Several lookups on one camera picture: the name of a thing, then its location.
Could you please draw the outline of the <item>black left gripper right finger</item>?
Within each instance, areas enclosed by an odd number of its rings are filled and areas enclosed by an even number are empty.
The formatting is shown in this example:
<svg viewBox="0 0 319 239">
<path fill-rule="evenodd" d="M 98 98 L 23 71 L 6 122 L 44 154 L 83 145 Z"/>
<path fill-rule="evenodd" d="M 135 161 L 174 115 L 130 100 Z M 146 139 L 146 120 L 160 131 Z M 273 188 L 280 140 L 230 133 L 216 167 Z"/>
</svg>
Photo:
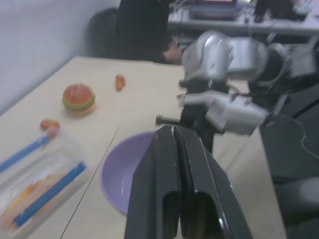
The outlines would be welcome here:
<svg viewBox="0 0 319 239">
<path fill-rule="evenodd" d="M 177 146 L 181 233 L 185 239 L 250 239 L 251 231 L 232 185 L 199 136 L 173 131 Z"/>
</svg>

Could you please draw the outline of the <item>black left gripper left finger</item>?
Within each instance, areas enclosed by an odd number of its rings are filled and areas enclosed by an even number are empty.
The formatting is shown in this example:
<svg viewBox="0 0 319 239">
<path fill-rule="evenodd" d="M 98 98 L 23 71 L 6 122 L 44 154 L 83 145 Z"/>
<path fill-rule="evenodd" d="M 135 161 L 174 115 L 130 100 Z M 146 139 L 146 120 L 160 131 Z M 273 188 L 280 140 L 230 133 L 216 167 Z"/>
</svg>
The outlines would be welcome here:
<svg viewBox="0 0 319 239">
<path fill-rule="evenodd" d="M 132 180 L 125 238 L 173 239 L 177 235 L 180 190 L 172 128 L 158 129 Z"/>
</svg>

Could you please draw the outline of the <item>person's bare hand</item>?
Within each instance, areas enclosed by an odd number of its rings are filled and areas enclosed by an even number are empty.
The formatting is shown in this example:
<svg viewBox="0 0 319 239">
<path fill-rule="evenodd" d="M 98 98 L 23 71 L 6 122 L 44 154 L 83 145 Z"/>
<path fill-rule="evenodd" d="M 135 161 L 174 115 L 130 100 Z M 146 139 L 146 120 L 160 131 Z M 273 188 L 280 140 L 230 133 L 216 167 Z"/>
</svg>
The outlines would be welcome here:
<svg viewBox="0 0 319 239">
<path fill-rule="evenodd" d="M 182 57 L 182 50 L 175 42 L 171 42 L 162 55 L 167 63 L 177 64 Z"/>
</svg>

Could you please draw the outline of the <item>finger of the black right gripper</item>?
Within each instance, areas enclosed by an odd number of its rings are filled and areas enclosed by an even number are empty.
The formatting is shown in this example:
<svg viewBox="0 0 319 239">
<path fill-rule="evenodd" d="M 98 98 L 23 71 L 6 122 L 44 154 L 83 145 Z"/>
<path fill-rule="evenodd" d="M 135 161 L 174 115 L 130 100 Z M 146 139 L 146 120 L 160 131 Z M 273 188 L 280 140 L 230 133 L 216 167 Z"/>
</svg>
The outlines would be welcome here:
<svg viewBox="0 0 319 239">
<path fill-rule="evenodd" d="M 179 120 L 165 118 L 163 116 L 156 117 L 156 124 L 180 124 Z"/>
</svg>

